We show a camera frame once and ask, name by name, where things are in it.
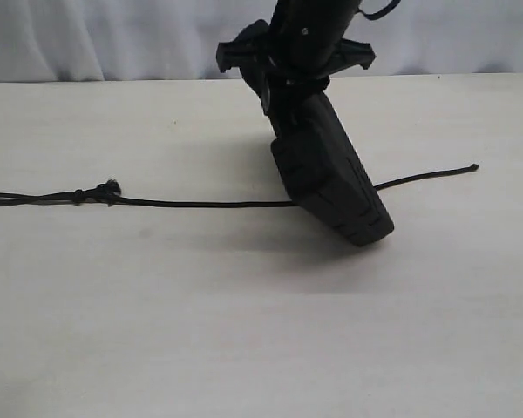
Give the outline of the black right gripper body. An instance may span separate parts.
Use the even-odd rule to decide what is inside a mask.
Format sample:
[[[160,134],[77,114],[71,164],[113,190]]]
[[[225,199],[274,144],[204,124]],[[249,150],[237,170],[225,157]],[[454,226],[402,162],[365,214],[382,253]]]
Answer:
[[[233,68],[254,72],[255,91],[267,116],[277,90],[322,91],[331,75],[371,66],[374,50],[370,44],[345,39],[347,27],[346,21],[258,20],[247,27],[246,36],[219,43],[216,62],[221,72]]]

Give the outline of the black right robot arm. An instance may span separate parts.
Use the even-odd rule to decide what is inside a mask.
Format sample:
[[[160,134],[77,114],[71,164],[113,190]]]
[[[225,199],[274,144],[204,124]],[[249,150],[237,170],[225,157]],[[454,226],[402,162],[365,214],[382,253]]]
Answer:
[[[359,5],[279,1],[269,21],[258,19],[233,40],[218,44],[218,70],[239,69],[265,113],[278,90],[322,91],[331,75],[353,66],[366,70],[376,58],[370,44],[343,37]]]

